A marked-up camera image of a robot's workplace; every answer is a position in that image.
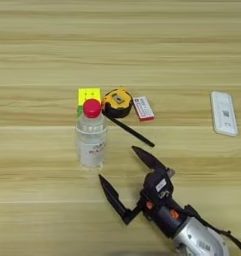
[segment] bottle label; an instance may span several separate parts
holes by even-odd
[[[79,157],[82,165],[87,167],[98,167],[104,158],[106,143],[86,144],[79,141]]]

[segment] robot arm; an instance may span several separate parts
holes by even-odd
[[[181,208],[172,198],[170,178],[174,171],[166,168],[153,155],[138,147],[132,147],[138,157],[153,172],[147,174],[140,199],[133,210],[125,208],[117,191],[101,175],[102,188],[111,205],[128,225],[140,212],[153,221],[168,238],[173,239],[176,251],[186,256],[228,256],[225,242],[219,234],[229,237],[241,250],[241,242],[229,231],[214,228],[191,207]]]

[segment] orange part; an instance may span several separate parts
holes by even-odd
[[[173,219],[175,219],[175,220],[180,217],[179,213],[176,212],[175,210],[171,210],[171,211],[170,211],[170,214],[171,214],[171,217],[172,217]]]
[[[154,207],[154,204],[150,201],[147,201],[146,206],[149,210],[151,210]]]

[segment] red bottle cap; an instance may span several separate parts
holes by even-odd
[[[88,118],[96,118],[100,115],[101,104],[98,100],[89,99],[83,105],[84,115]]]

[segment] metal part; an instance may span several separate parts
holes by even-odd
[[[183,223],[173,242],[177,251],[188,256],[229,256],[223,239],[193,217]]]

